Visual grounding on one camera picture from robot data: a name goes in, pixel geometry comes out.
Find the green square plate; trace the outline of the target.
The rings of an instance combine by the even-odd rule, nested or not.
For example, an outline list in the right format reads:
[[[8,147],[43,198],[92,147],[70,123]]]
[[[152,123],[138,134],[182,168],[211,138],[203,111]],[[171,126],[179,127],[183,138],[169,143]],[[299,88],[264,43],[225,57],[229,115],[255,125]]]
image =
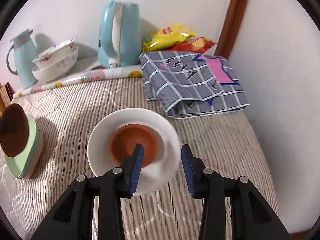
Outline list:
[[[9,171],[17,179],[23,179],[25,176],[39,143],[39,126],[28,115],[27,119],[29,124],[29,138],[25,148],[15,157],[9,157],[6,154],[4,155]]]

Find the brown small bowl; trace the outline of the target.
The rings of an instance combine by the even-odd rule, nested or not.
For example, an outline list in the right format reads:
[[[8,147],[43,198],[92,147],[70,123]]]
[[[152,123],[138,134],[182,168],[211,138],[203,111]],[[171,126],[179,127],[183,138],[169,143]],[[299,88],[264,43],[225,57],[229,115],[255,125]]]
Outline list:
[[[151,164],[158,151],[158,142],[155,134],[148,126],[129,124],[116,130],[109,142],[109,152],[117,165],[130,157],[137,144],[144,148],[142,167]]]
[[[13,103],[1,117],[1,148],[11,158],[20,154],[27,145],[29,124],[23,108]]]

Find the white ceramic bowl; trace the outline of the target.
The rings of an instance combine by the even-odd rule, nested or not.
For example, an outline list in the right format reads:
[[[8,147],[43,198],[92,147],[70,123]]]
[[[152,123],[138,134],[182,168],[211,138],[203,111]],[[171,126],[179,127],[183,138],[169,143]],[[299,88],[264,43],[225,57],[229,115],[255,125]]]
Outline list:
[[[135,195],[157,191],[175,177],[181,164],[178,133],[166,118],[143,108],[115,111],[93,128],[87,144],[93,174],[119,166],[137,144],[144,148],[144,160]]]

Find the pink square plate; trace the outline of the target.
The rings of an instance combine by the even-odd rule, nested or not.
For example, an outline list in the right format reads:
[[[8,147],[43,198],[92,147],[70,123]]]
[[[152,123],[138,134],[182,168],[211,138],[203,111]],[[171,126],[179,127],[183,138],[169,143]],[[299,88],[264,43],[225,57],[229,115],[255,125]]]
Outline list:
[[[42,153],[42,149],[43,149],[43,145],[44,145],[43,134],[40,131],[39,127],[38,127],[38,130],[39,130],[39,143],[37,145],[35,153],[33,154],[33,157],[31,159],[31,163],[30,163],[29,168],[28,168],[25,176],[23,177],[23,179],[29,179],[32,176],[32,174],[35,170],[35,167],[39,161],[39,158],[41,156],[41,153]]]

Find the striped quilted table cover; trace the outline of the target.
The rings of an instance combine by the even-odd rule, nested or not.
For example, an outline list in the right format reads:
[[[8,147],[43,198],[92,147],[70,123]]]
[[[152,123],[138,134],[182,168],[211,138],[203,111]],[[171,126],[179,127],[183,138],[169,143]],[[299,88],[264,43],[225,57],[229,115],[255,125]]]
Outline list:
[[[127,107],[161,113],[144,97],[137,78],[80,82],[17,99],[38,124],[44,148],[30,179],[17,179],[1,160],[1,208],[23,239],[28,239],[66,187],[79,174],[92,176],[86,148],[94,126]],[[264,154],[244,113],[172,120],[193,154],[219,174],[247,176],[272,207],[276,194]],[[197,239],[202,204],[191,199],[184,174],[147,196],[121,203],[127,239]]]

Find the patterned gift box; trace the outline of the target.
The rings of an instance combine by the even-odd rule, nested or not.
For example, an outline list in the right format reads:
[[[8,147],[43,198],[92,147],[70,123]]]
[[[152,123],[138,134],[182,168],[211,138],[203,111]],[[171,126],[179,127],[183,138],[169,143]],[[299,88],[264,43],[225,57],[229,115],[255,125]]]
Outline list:
[[[1,85],[0,88],[0,116],[3,115],[4,111],[10,106],[14,90],[11,85],[7,82]]]

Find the grey checked folded cloth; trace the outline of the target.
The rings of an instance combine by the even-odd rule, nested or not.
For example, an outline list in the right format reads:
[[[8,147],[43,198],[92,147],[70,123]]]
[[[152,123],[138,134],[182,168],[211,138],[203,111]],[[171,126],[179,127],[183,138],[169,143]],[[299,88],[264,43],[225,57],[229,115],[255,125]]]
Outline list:
[[[157,100],[174,119],[237,111],[249,106],[245,91],[220,56],[153,51],[139,57],[147,100]]]

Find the large white porcelain bowl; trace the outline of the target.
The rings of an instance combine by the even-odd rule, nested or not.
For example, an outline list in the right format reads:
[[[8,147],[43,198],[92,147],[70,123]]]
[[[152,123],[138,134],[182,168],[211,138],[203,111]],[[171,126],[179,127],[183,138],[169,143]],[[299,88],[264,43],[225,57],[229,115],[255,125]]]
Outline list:
[[[74,48],[65,58],[48,67],[32,69],[32,74],[39,83],[49,83],[69,73],[78,59],[78,47]]]

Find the fruit print rolled mat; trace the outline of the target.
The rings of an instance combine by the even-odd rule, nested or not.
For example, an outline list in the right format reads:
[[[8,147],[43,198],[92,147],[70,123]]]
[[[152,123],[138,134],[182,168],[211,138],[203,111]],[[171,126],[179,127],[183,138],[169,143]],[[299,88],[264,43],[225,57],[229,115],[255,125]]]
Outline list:
[[[13,98],[23,97],[29,94],[38,93],[44,90],[55,89],[70,85],[76,85],[79,83],[95,82],[101,80],[110,79],[123,79],[123,78],[134,78],[143,77],[141,65],[134,65],[129,67],[117,67],[111,69],[94,69],[86,72],[78,72],[75,74],[68,75],[59,80],[52,81],[45,84],[35,84],[26,89],[20,89],[17,91]]]

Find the blue patterned porcelain bowl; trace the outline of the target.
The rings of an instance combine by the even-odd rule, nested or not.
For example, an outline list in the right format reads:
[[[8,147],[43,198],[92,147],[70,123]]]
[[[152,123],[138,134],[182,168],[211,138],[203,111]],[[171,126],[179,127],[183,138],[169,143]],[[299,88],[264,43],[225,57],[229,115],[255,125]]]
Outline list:
[[[74,41],[71,38],[46,49],[33,59],[33,63],[40,69],[64,59],[72,52]]]

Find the light blue thermos jug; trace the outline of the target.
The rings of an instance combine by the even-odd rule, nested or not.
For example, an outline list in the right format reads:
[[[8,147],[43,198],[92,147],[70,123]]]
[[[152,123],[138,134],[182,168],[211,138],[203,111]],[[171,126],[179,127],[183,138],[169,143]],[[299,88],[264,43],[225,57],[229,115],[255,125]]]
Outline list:
[[[19,77],[23,88],[28,88],[37,82],[37,79],[32,73],[35,64],[33,59],[39,54],[38,50],[31,39],[33,29],[27,29],[20,33],[10,41],[13,45],[9,49],[6,58],[7,69],[11,74]],[[10,51],[14,51],[14,64],[16,70],[12,70],[9,64]]]

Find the orange snack bag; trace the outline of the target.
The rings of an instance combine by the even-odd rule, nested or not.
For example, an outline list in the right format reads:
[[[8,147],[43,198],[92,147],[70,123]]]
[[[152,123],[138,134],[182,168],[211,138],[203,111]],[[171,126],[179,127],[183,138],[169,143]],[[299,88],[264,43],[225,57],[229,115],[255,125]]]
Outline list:
[[[187,51],[192,53],[205,53],[210,48],[215,46],[216,43],[214,43],[212,40],[201,36],[201,37],[193,37],[189,38],[186,41],[176,44],[172,47],[170,47],[168,50],[170,51]]]

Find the light blue electric kettle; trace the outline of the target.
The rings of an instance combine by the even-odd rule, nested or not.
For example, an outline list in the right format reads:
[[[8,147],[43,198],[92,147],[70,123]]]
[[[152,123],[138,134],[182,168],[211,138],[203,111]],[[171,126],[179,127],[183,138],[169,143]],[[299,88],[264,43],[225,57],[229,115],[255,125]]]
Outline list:
[[[109,1],[98,36],[98,60],[105,68],[136,65],[142,50],[139,5]]]

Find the yellow chips bag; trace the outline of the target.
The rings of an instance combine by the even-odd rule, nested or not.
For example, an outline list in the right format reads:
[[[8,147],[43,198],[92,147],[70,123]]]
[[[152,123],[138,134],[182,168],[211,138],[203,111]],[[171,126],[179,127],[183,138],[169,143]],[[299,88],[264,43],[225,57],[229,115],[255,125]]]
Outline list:
[[[181,44],[197,33],[184,25],[173,24],[167,28],[151,33],[142,44],[142,52],[165,50],[176,44]]]

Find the brown wooden door frame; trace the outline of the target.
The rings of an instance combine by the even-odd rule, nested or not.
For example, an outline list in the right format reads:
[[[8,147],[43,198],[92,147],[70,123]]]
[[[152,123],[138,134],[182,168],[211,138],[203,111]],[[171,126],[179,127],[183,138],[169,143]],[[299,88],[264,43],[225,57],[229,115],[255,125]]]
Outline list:
[[[228,59],[238,36],[248,0],[230,0],[214,55]]]

